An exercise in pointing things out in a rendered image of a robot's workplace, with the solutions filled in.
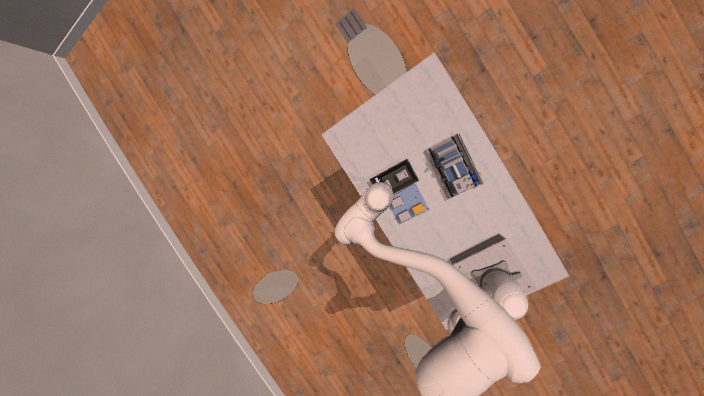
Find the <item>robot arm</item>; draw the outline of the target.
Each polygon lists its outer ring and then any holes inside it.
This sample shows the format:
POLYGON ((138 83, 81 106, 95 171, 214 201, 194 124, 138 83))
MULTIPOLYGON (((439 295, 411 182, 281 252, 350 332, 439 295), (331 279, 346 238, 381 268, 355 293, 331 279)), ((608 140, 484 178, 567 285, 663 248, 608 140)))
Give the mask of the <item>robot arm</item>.
POLYGON ((521 272, 511 274, 502 260, 472 271, 477 286, 437 256, 380 243, 373 221, 392 201, 393 191, 387 183, 371 185, 340 218, 335 237, 345 245, 359 244, 379 259, 434 277, 454 304, 454 326, 452 313, 448 319, 452 336, 432 347, 416 369, 421 395, 479 396, 504 377, 514 383, 531 381, 541 364, 515 321, 528 310, 527 296, 516 281, 523 277, 521 272))

